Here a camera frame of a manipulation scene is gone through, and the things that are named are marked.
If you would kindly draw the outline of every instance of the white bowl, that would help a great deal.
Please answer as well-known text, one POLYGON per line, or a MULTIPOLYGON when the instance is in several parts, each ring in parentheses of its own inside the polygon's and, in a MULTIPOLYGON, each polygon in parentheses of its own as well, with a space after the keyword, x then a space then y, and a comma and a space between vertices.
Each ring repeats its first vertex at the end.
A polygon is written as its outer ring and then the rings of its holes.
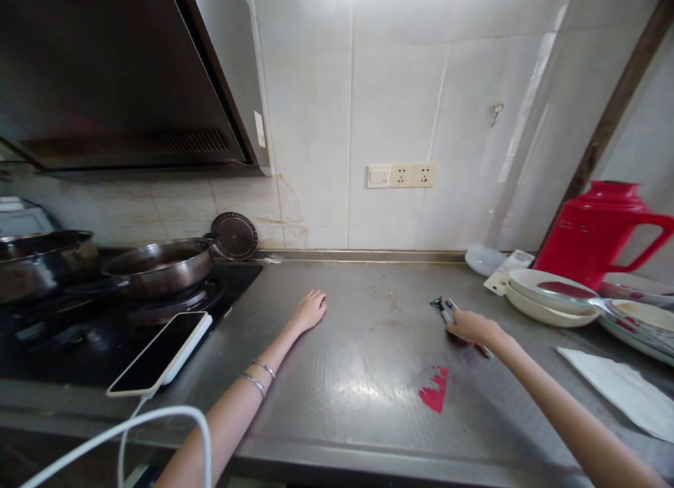
POLYGON ((581 305, 566 302, 545 293, 543 290, 537 287, 540 283, 550 281, 577 286, 578 288, 582 288, 595 294, 596 296, 599 296, 595 291, 589 289, 587 286, 584 286, 575 281, 571 281, 566 277, 550 274, 549 272, 543 272, 542 270, 515 269, 510 271, 511 287, 520 295, 524 295, 532 302, 536 302, 556 311, 578 316, 586 316, 593 314, 596 311, 596 309, 591 305, 581 305))
POLYGON ((489 277, 494 274, 507 256, 496 249, 473 246, 465 253, 465 262, 481 276, 489 277))
MULTIPOLYGON (((611 301, 611 305, 619 309, 629 319, 636 321, 642 330, 651 337, 657 338, 674 350, 674 314, 655 305, 624 300, 611 301)), ((651 347, 660 349, 658 343, 642 339, 651 347)))
POLYGON ((599 293, 607 298, 623 298, 658 307, 674 305, 674 295, 667 295, 674 294, 674 286, 622 272, 606 274, 599 293))
POLYGON ((515 306, 515 309, 530 318, 537 319, 542 323, 553 325, 554 327, 584 327, 594 321, 599 315, 596 309, 593 309, 589 315, 570 315, 565 312, 559 312, 529 300, 524 295, 516 292, 510 285, 506 286, 505 289, 505 296, 515 306))

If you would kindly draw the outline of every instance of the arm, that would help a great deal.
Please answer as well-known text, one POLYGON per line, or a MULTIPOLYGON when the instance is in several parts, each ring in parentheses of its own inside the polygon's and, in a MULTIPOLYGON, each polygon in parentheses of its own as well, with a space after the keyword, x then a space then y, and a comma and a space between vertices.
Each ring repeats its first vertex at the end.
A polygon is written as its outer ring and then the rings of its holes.
MULTIPOLYGON (((302 299, 297 311, 269 348, 258 360, 268 365, 276 374, 287 352, 297 338, 313 328, 323 318, 326 310, 325 294, 312 290, 302 299)), ((266 369, 252 364, 246 373, 260 381, 269 389, 272 376, 266 369)), ((259 389, 250 381, 237 379, 206 414, 211 429, 213 451, 213 483, 223 473, 239 441, 251 424, 262 404, 259 389)), ((157 488, 199 486, 204 483, 204 450, 201 432, 198 428, 190 435, 173 455, 155 485, 157 488)))
POLYGON ((520 381, 597 487, 666 487, 658 473, 545 372, 501 327, 455 311, 447 331, 491 349, 520 381))

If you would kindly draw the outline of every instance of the white charging cable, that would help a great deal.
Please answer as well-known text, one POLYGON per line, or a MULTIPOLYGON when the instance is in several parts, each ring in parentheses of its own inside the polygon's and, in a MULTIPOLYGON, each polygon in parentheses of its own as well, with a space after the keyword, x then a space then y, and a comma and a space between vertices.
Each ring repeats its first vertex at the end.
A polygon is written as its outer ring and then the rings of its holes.
POLYGON ((201 438, 204 441, 204 488, 212 488, 211 486, 211 432, 209 430, 209 424, 206 421, 204 413, 198 410, 196 407, 190 406, 172 406, 164 407, 163 409, 156 409, 140 416, 135 417, 120 423, 116 427, 110 428, 109 430, 103 432, 100 435, 97 435, 93 439, 88 440, 81 446, 73 449, 70 453, 62 456, 57 461, 52 463, 49 467, 45 468, 41 472, 37 473, 35 476, 31 477, 28 481, 20 486, 20 488, 35 488, 41 483, 47 481, 51 476, 56 474, 59 470, 65 466, 71 464, 77 460, 80 456, 89 453, 92 449, 102 444, 103 442, 112 439, 115 435, 128 430, 129 428, 135 427, 137 425, 142 425, 148 421, 152 421, 158 418, 163 418, 165 416, 189 416, 193 418, 199 428, 201 428, 201 438))
MULTIPOLYGON (((140 398, 140 402, 136 407, 136 410, 131 413, 128 420, 132 420, 136 417, 136 414, 140 411, 140 408, 143 407, 143 404, 146 403, 154 397, 152 395, 143 395, 140 398)), ((126 450, 126 437, 128 436, 128 428, 121 434, 121 441, 119 441, 119 454, 117 455, 117 488, 124 488, 124 451, 126 450)))

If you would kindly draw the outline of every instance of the silver bracelet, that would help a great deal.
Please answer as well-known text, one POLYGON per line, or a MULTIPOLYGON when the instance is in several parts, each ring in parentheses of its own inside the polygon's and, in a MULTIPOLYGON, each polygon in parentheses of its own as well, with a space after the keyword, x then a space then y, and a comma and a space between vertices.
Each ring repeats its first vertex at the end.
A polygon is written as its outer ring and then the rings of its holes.
POLYGON ((276 379, 276 374, 274 374, 274 371, 272 370, 272 368, 269 365, 264 365, 260 360, 253 360, 253 363, 255 365, 259 365, 264 370, 269 372, 272 375, 272 381, 276 379))
POLYGON ((242 379, 245 379, 246 381, 250 381, 252 384, 257 386, 260 393, 262 393, 262 400, 265 399, 265 397, 267 396, 267 390, 265 389, 265 387, 262 385, 262 383, 260 381, 258 381, 257 379, 255 379, 251 375, 246 374, 245 372, 239 377, 242 378, 242 379))

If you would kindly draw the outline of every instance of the wall hook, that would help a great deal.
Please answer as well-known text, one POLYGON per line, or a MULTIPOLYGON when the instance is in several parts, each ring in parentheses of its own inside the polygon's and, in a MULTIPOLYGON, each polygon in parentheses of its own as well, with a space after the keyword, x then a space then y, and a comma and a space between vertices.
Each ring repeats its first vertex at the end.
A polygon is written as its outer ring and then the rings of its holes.
POLYGON ((492 107, 491 110, 494 111, 494 117, 491 120, 491 127, 492 128, 496 124, 496 118, 498 117, 499 112, 501 112, 504 107, 505 107, 505 105, 503 105, 502 103, 494 104, 494 106, 492 107))

